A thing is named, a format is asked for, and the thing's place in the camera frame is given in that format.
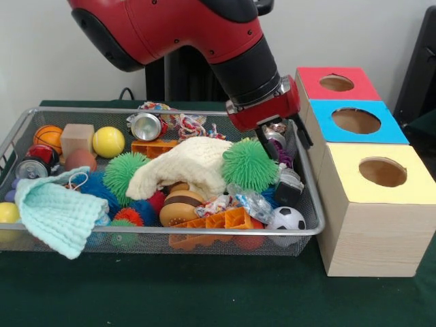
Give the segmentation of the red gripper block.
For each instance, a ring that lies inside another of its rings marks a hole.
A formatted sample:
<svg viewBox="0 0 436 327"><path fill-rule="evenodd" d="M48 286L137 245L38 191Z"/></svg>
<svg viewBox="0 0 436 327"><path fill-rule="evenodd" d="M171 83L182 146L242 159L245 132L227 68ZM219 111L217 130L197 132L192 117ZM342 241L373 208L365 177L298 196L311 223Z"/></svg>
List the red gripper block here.
<svg viewBox="0 0 436 327"><path fill-rule="evenodd" d="M252 107L238 109L230 100L225 103L225 109L232 124L241 132L252 131L260 125L274 119L289 119L300 111L300 99L297 93L284 93L278 97L272 97L265 102ZM311 137L302 119L292 119L296 126L297 136L305 150L313 146ZM279 154L275 143L266 137L267 127L262 127L266 139L265 150L268 156L275 161L279 160Z"/></svg>

